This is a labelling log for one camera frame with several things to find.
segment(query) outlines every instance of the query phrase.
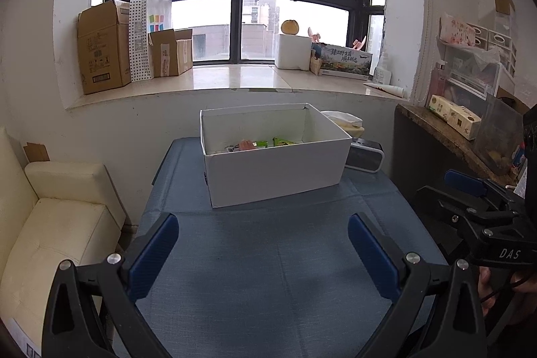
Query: colorful logo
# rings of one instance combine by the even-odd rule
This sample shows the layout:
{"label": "colorful logo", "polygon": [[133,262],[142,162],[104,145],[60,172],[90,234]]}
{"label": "colorful logo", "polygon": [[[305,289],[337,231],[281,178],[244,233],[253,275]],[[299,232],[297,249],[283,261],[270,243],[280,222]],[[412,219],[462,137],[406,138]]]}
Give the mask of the colorful logo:
{"label": "colorful logo", "polygon": [[149,16],[149,32],[154,33],[155,31],[164,30],[164,16],[159,14],[151,14]]}

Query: sofa armrest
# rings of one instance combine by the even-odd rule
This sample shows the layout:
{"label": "sofa armrest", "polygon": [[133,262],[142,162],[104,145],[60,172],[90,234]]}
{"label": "sofa armrest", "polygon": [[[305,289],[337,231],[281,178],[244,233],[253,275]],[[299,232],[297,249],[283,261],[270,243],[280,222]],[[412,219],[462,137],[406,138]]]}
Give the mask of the sofa armrest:
{"label": "sofa armrest", "polygon": [[39,161],[24,171],[39,198],[106,205],[119,229],[123,227],[125,211],[103,164]]}

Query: cream leather sofa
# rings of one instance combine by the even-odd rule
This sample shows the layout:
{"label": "cream leather sofa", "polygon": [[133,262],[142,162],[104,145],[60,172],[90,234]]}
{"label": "cream leather sofa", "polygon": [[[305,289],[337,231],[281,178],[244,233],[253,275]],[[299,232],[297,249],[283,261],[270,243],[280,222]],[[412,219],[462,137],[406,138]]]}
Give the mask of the cream leather sofa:
{"label": "cream leather sofa", "polygon": [[0,318],[10,332],[15,321],[41,347],[58,264],[101,262],[124,221],[102,164],[33,162],[22,171],[0,127]]}

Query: black cable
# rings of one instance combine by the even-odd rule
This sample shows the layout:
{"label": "black cable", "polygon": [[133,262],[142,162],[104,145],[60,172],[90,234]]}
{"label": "black cable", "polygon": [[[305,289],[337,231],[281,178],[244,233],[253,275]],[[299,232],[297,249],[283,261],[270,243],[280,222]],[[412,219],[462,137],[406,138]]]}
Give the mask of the black cable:
{"label": "black cable", "polygon": [[[504,291],[504,290],[509,290],[509,288],[516,288],[516,287],[518,287],[518,286],[524,284],[528,279],[530,279],[530,278],[533,276],[534,273],[535,273],[535,272],[531,271],[530,273],[528,273],[528,274],[527,274],[524,278],[522,278],[521,280],[518,280],[517,282],[514,282],[514,283],[512,283],[512,284],[509,282],[509,283],[507,283],[506,285],[504,285],[503,287],[498,288],[496,291],[493,291],[492,293],[487,294],[485,297],[483,297],[483,298],[481,299],[481,303],[483,303],[483,302],[485,302],[485,301],[488,301],[491,297],[497,295],[498,293],[501,293],[501,292]],[[507,281],[510,281],[510,280],[511,280],[511,276],[512,276],[512,275],[510,275],[509,278],[507,278]]]}

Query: metal bolt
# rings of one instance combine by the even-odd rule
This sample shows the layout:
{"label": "metal bolt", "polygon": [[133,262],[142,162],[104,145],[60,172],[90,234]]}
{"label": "metal bolt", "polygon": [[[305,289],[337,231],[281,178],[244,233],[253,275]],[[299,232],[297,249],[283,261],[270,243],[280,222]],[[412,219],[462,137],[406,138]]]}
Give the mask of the metal bolt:
{"label": "metal bolt", "polygon": [[406,260],[407,260],[409,263],[417,264],[417,263],[420,262],[422,259],[421,259],[421,257],[420,257],[417,253],[409,252],[409,253],[406,254]]}
{"label": "metal bolt", "polygon": [[462,270],[467,270],[468,267],[470,267],[470,264],[468,264],[468,261],[466,260],[457,260],[457,267]]}
{"label": "metal bolt", "polygon": [[108,264],[117,264],[121,261],[121,255],[119,253],[113,253],[108,256],[106,261],[108,262]]}
{"label": "metal bolt", "polygon": [[60,270],[67,270],[69,267],[71,267],[71,261],[69,260],[63,260],[60,263]]}

